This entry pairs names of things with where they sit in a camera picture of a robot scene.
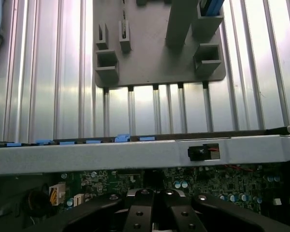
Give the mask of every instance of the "white connector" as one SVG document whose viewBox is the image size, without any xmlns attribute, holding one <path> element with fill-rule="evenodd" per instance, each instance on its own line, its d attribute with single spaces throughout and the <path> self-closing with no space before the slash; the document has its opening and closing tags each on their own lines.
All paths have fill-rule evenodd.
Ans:
<svg viewBox="0 0 290 232">
<path fill-rule="evenodd" d="M 52 205 L 59 205 L 64 202 L 64 195 L 66 194 L 66 184 L 59 183 L 49 187 L 50 202 Z"/>
<path fill-rule="evenodd" d="M 80 204 L 82 204 L 82 203 L 84 203 L 84 201 L 85 201 L 85 197 L 84 197 L 84 194 L 77 194 L 77 195 L 75 195 L 74 196 L 74 207 L 75 206 L 78 206 L 78 205 L 80 205 Z"/>
</svg>

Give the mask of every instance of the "corrugated aluminum panel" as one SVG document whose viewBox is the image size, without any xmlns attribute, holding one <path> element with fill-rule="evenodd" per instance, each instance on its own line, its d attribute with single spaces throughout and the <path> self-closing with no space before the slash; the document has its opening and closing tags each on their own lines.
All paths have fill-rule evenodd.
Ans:
<svg viewBox="0 0 290 232">
<path fill-rule="evenodd" d="M 92 0 L 6 0 L 0 140 L 289 125 L 290 0 L 225 0 L 223 12 L 223 81 L 103 90 L 93 79 Z"/>
</svg>

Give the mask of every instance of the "black switch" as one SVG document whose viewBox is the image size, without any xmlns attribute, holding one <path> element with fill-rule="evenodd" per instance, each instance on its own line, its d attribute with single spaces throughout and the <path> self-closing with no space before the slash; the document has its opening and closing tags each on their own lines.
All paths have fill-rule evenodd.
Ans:
<svg viewBox="0 0 290 232">
<path fill-rule="evenodd" d="M 190 146 L 188 148 L 188 156 L 190 161 L 211 160 L 211 153 L 206 145 Z"/>
</svg>

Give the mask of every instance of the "green circuit board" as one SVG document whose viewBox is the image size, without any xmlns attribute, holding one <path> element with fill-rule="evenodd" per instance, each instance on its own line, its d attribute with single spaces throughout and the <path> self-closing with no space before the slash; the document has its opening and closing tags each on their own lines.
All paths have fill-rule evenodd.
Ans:
<svg viewBox="0 0 290 232">
<path fill-rule="evenodd" d="M 100 170 L 67 173 L 66 201 L 78 193 L 90 199 L 107 192 L 125 194 L 129 189 L 143 188 L 144 170 Z M 278 196 L 282 189 L 280 164 L 222 165 L 162 169 L 166 188 L 178 188 L 186 196 L 199 192 L 222 197 L 226 201 L 261 213 L 260 200 Z M 61 210 L 68 206 L 63 203 Z"/>
</svg>

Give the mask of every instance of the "metal frame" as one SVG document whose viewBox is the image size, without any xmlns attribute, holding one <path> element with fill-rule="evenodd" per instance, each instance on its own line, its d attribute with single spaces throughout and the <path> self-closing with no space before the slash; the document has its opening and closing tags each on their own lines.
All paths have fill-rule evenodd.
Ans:
<svg viewBox="0 0 290 232">
<path fill-rule="evenodd" d="M 220 159 L 190 161 L 188 148 L 217 144 Z M 210 166 L 290 161 L 290 136 L 0 148 L 0 174 Z"/>
</svg>

